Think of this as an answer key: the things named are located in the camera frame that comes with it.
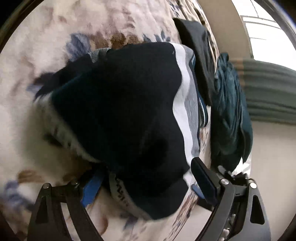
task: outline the teal jacket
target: teal jacket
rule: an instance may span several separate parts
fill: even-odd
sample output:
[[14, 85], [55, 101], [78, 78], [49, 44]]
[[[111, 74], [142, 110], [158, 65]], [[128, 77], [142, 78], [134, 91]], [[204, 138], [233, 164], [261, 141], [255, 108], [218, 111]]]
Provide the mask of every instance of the teal jacket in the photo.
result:
[[233, 171], [251, 152], [253, 130], [246, 98], [227, 53], [218, 59], [211, 110], [212, 165]]

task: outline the white stripe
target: white stripe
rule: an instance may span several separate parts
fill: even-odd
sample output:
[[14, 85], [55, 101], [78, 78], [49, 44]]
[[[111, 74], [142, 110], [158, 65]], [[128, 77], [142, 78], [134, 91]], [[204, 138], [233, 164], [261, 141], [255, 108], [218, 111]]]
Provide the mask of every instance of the white stripe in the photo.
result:
[[195, 183], [195, 179], [190, 169], [183, 175], [183, 179], [188, 187]]
[[184, 104], [190, 87], [190, 76], [186, 67], [186, 53], [183, 46], [175, 43], [171, 44], [175, 48], [177, 64], [182, 74], [182, 83], [177, 91], [173, 102], [173, 113], [183, 134], [185, 156], [187, 163], [190, 166], [191, 160], [193, 159], [193, 156], [191, 154], [193, 140], [189, 127], [187, 111]]

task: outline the blue tab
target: blue tab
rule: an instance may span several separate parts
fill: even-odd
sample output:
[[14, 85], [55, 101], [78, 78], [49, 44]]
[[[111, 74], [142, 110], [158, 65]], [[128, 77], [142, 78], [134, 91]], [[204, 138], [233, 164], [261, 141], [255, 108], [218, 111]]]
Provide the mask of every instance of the blue tab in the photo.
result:
[[202, 190], [200, 189], [200, 187], [199, 187], [198, 185], [192, 184], [192, 185], [191, 185], [191, 189], [195, 192], [195, 194], [196, 194], [198, 197], [200, 197], [200, 198], [202, 198], [202, 199], [205, 198], [204, 195], [203, 195], [203, 193], [202, 193]]
[[103, 180], [105, 178], [105, 172], [98, 168], [94, 173], [93, 177], [89, 180], [89, 182], [83, 188], [83, 196], [81, 199], [81, 203], [84, 207], [88, 204], [92, 203], [98, 193]]

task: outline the white wall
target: white wall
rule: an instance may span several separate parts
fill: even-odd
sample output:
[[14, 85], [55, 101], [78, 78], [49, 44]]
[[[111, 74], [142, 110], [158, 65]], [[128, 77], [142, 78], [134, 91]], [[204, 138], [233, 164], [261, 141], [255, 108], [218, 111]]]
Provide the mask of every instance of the white wall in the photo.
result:
[[198, 0], [220, 53], [228, 52], [230, 58], [250, 58], [248, 38], [231, 0]]
[[272, 241], [296, 213], [296, 126], [253, 122], [251, 177], [258, 184]]

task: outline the metal screw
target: metal screw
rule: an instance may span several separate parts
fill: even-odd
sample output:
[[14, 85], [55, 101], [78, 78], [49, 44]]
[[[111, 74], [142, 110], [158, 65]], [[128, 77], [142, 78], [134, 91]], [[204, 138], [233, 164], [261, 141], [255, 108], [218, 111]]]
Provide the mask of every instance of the metal screw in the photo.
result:
[[78, 181], [77, 181], [76, 179], [73, 179], [73, 180], [71, 181], [71, 184], [72, 184], [72, 185], [77, 185], [77, 184], [78, 184]]
[[224, 237], [227, 238], [228, 235], [229, 235], [229, 233], [230, 233], [230, 231], [228, 229], [223, 229], [223, 232], [222, 233], [224, 234]]
[[229, 181], [224, 178], [224, 179], [221, 179], [221, 183], [224, 184], [224, 185], [228, 185]]
[[256, 185], [256, 183], [250, 183], [250, 187], [256, 189], [257, 185]]
[[49, 186], [50, 186], [49, 183], [44, 183], [42, 187], [43, 187], [44, 189], [47, 189], [47, 188], [49, 188]]
[[235, 214], [232, 215], [232, 217], [230, 218], [230, 225], [232, 226], [235, 220]]

